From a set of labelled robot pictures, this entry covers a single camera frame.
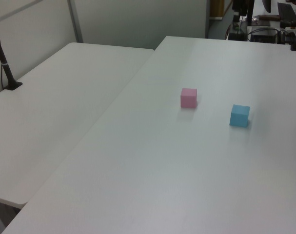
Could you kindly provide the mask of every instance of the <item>blue cube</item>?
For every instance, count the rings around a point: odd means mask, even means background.
[[[234,105],[231,111],[230,125],[246,128],[248,124],[249,113],[249,106]]]

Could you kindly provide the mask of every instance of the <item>desk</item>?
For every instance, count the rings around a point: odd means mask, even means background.
[[[229,126],[233,104],[251,106],[247,129]],[[13,233],[296,234],[296,52],[167,37]]]
[[[153,50],[71,43],[0,93],[0,202],[22,208]]]

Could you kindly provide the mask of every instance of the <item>cable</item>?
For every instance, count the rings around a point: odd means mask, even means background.
[[[242,16],[242,19],[241,19],[241,23],[240,23],[240,26],[239,26],[239,30],[237,31],[237,35],[239,34],[239,32],[241,32],[242,21],[243,21],[243,16]]]
[[[227,28],[226,34],[225,34],[225,40],[227,39],[227,36],[229,34],[229,30],[230,30],[231,24],[229,25],[229,27]]]
[[[275,29],[275,28],[258,28],[250,33],[248,33],[247,35],[250,35],[252,33],[258,33],[258,32],[261,32],[261,31],[267,31],[267,30],[275,30],[277,31],[278,33],[280,32],[279,30]]]
[[[0,81],[1,81],[1,87],[4,90],[3,83],[2,83],[2,65],[0,65]]]

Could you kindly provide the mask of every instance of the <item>pink cube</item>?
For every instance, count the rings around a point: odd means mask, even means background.
[[[197,89],[182,89],[180,95],[180,106],[182,108],[196,108]]]

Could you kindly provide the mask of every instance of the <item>gray floor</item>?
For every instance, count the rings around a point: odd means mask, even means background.
[[[234,12],[229,8],[222,20],[210,20],[208,38],[224,40],[227,28],[232,22],[233,16]]]

